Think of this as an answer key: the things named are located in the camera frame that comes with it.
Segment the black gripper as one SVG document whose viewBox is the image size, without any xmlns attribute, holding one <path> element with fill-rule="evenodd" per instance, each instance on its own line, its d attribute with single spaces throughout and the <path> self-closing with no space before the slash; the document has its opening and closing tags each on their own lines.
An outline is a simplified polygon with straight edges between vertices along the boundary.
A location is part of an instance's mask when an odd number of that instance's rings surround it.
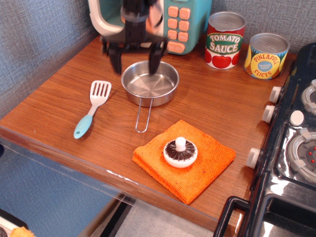
<svg viewBox="0 0 316 237">
<path fill-rule="evenodd" d="M 162 56 L 167 50 L 168 39 L 157 36 L 147 28 L 156 28 L 162 22 L 162 15 L 157 23 L 153 23 L 149 13 L 122 13 L 124 28 L 118 33 L 102 38 L 102 52 L 110 57 L 114 71 L 121 74 L 121 54 L 138 51 L 149 52 L 149 73 L 155 74 Z"/>
</svg>

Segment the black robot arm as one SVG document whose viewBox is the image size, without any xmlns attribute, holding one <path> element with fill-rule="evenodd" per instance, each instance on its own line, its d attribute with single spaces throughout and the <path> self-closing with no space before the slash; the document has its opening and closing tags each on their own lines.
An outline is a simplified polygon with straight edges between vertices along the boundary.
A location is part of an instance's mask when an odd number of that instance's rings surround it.
<svg viewBox="0 0 316 237">
<path fill-rule="evenodd" d="M 114 71 L 121 74 L 121 55 L 123 53 L 149 52 L 149 72 L 155 74 L 167 50 L 168 38 L 153 35 L 146 30 L 150 7 L 155 0 L 124 0 L 121 16 L 125 19 L 122 31 L 102 39 L 103 52 L 106 53 Z"/>
</svg>

